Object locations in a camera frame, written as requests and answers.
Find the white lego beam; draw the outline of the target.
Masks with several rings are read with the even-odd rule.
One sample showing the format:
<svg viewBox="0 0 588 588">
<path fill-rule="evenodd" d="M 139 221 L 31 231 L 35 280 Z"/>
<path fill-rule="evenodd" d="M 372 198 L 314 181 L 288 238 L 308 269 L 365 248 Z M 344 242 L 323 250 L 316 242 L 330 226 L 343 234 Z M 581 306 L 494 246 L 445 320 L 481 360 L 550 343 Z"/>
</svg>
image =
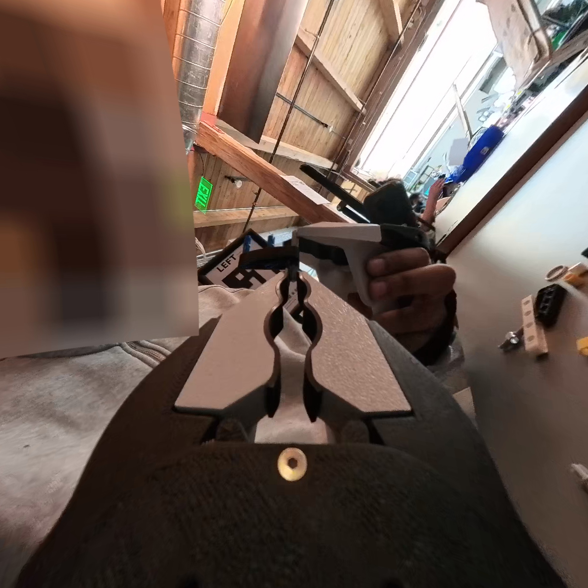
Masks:
<svg viewBox="0 0 588 588">
<path fill-rule="evenodd" d="M 536 318 L 534 303 L 533 295 L 529 295 L 521 301 L 524 346 L 527 353 L 534 357 L 541 357 L 548 354 L 548 344 L 545 330 Z"/>
</svg>

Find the silver ventilation duct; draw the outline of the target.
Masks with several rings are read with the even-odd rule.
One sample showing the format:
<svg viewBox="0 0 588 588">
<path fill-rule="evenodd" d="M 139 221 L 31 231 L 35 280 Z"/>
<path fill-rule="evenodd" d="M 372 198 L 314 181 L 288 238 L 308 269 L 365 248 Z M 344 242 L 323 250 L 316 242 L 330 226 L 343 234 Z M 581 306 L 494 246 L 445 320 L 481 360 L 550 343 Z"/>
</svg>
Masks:
<svg viewBox="0 0 588 588">
<path fill-rule="evenodd" d="M 198 132 L 224 4 L 224 1 L 180 2 L 172 63 L 187 151 Z"/>
</svg>

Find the black blue lego beam assembly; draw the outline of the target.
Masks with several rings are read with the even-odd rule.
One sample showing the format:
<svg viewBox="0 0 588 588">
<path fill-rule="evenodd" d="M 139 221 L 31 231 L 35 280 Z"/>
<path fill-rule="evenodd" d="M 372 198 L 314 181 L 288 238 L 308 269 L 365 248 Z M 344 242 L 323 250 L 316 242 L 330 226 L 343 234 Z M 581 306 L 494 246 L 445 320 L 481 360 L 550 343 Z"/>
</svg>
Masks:
<svg viewBox="0 0 588 588">
<path fill-rule="evenodd" d="M 294 282 L 299 272 L 299 249 L 292 245 L 292 240 L 277 244 L 275 237 L 269 235 L 267 246 L 253 251 L 245 251 L 239 258 L 239 269 L 286 271 L 289 282 Z"/>
</svg>

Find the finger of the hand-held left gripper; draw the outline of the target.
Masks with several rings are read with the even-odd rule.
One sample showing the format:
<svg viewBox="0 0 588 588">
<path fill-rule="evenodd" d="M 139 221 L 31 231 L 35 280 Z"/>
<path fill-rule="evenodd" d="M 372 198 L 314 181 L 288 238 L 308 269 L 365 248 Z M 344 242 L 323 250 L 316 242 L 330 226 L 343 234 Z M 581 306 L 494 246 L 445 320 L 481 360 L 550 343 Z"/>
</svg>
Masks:
<svg viewBox="0 0 588 588">
<path fill-rule="evenodd" d="M 313 268 L 317 280 L 337 296 L 349 296 L 352 293 L 352 272 L 349 265 L 338 265 L 329 259 L 319 259 L 312 254 L 301 252 L 300 261 Z"/>
<path fill-rule="evenodd" d="M 346 224 L 320 222 L 297 228 L 292 245 L 304 253 L 343 252 L 381 253 L 381 232 L 378 224 Z"/>
</svg>

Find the person's left hand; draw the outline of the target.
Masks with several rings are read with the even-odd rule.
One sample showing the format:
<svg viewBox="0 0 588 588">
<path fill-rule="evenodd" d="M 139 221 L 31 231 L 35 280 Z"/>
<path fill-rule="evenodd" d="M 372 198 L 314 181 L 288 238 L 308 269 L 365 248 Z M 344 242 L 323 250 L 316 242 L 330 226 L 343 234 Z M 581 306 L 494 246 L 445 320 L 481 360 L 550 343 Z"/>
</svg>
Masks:
<svg viewBox="0 0 588 588">
<path fill-rule="evenodd" d="M 455 270 L 432 263 L 422 248 L 386 252 L 366 264 L 371 299 L 394 308 L 374 314 L 358 294 L 348 303 L 374 320 L 408 351 L 416 352 L 428 343 L 447 317 L 445 299 L 456 282 Z"/>
</svg>

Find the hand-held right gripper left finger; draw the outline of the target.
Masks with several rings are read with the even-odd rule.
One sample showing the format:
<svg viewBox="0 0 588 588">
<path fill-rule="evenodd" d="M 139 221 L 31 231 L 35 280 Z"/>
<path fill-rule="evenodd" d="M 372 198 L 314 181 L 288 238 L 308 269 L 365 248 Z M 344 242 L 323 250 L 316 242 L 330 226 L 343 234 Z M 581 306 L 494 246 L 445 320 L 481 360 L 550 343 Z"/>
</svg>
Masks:
<svg viewBox="0 0 588 588">
<path fill-rule="evenodd" d="M 281 396 L 288 273 L 282 271 L 225 312 L 175 401 L 183 413 L 216 418 L 273 417 Z"/>
</svg>

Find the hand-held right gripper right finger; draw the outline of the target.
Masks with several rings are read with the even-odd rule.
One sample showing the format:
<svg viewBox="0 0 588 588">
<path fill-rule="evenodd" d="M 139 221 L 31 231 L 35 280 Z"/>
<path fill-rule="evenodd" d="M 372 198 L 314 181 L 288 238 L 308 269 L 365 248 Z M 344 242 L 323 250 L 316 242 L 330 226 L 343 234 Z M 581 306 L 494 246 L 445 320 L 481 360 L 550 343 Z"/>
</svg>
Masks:
<svg viewBox="0 0 588 588">
<path fill-rule="evenodd" d="M 368 320 L 316 279 L 298 279 L 306 352 L 303 403 L 312 422 L 407 416 L 402 392 Z"/>
</svg>

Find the wooden ceiling beam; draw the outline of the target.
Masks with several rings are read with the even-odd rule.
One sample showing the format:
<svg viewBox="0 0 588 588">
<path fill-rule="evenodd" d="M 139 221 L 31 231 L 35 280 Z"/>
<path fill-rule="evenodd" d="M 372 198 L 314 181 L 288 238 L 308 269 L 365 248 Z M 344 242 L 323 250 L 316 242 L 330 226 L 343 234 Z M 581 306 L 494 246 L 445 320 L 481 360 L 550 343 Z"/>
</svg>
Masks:
<svg viewBox="0 0 588 588">
<path fill-rule="evenodd" d="M 309 223 L 352 223 L 330 203 L 314 202 L 286 180 L 275 166 L 204 119 L 199 123 L 196 142 Z"/>
</svg>

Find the white paper sign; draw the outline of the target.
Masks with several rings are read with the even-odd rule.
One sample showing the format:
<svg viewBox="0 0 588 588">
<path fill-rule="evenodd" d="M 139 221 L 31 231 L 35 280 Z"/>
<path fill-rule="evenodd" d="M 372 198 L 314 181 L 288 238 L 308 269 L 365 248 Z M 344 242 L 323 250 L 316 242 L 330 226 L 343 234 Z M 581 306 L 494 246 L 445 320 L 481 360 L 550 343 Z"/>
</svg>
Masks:
<svg viewBox="0 0 588 588">
<path fill-rule="evenodd" d="M 283 179 L 315 204 L 322 205 L 324 203 L 328 203 L 328 200 L 319 195 L 317 191 L 309 187 L 303 180 L 297 178 L 296 176 L 286 175 L 283 176 Z"/>
</svg>

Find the green exit sign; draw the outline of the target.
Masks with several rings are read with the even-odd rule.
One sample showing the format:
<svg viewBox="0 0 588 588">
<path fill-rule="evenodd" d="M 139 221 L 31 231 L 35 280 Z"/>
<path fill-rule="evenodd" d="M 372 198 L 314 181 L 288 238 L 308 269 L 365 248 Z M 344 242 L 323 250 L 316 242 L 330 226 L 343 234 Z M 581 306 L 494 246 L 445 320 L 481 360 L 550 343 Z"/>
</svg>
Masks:
<svg viewBox="0 0 588 588">
<path fill-rule="evenodd" d="M 195 210 L 203 213 L 206 213 L 209 210 L 209 202 L 213 188 L 214 185 L 212 182 L 207 180 L 204 176 L 200 177 L 194 201 Z"/>
</svg>

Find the black metal bar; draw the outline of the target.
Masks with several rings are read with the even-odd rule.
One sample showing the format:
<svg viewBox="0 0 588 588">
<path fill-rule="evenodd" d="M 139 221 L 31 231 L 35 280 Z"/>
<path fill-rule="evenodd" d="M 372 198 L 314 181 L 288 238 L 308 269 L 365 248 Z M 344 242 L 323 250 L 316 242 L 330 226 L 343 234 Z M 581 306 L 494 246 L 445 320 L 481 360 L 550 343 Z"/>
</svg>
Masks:
<svg viewBox="0 0 588 588">
<path fill-rule="evenodd" d="M 342 214 L 358 223 L 366 224 L 370 222 L 369 212 L 365 205 L 357 198 L 350 195 L 344 190 L 344 188 L 329 180 L 327 176 L 311 165 L 302 164 L 300 165 L 300 170 L 318 183 L 320 187 L 324 187 L 328 192 L 339 199 L 336 208 Z"/>
</svg>

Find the black lego brick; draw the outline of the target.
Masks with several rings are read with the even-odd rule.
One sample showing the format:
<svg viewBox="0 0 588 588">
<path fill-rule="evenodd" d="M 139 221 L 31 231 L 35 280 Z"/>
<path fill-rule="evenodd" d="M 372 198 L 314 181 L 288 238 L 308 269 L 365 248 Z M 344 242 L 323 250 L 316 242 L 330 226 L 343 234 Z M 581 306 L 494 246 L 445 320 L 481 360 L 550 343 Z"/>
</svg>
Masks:
<svg viewBox="0 0 588 588">
<path fill-rule="evenodd" d="M 538 323 L 548 329 L 557 323 L 567 290 L 557 283 L 550 283 L 537 291 L 534 315 Z"/>
</svg>

